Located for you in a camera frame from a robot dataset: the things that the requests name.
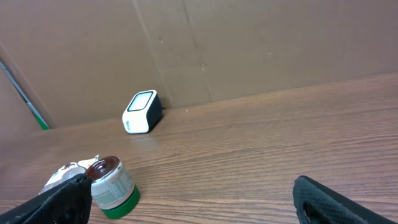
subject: cardboard wall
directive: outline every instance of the cardboard wall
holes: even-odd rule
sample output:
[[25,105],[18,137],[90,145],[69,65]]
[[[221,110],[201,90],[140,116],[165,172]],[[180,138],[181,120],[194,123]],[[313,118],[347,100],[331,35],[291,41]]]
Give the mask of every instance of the cardboard wall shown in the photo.
[[394,0],[5,0],[0,59],[52,127],[398,69]]
[[41,127],[0,68],[0,142],[15,141]]

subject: wooden table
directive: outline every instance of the wooden table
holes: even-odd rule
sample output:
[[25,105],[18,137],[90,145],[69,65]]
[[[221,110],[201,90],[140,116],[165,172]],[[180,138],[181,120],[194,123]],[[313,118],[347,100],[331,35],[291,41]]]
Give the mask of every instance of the wooden table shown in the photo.
[[398,222],[398,73],[167,110],[150,134],[118,118],[0,146],[0,212],[99,154],[123,160],[142,198],[118,221],[93,205],[92,223],[297,223],[299,175]]

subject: crumpled plastic wrapper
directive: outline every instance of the crumpled plastic wrapper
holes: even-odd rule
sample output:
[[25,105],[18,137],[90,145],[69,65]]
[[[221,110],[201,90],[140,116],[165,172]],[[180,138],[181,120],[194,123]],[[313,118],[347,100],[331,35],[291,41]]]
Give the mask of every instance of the crumpled plastic wrapper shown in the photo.
[[74,177],[77,174],[84,174],[84,172],[86,172],[86,170],[92,164],[98,161],[98,156],[99,155],[96,155],[92,159],[65,164],[64,166],[59,168],[59,170],[56,171],[53,176],[51,176],[50,180],[44,185],[44,188],[40,191],[39,194],[50,190],[51,188],[57,186],[58,184],[61,184],[62,182],[68,180],[71,177]]

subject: green base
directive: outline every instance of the green base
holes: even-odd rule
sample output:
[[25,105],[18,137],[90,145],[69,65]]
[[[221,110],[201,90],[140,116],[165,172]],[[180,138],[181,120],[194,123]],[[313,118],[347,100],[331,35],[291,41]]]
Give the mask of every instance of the green base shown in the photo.
[[134,191],[131,196],[121,205],[114,209],[104,210],[101,209],[104,214],[111,219],[118,219],[127,215],[131,210],[138,204],[140,193],[137,186],[134,186]]

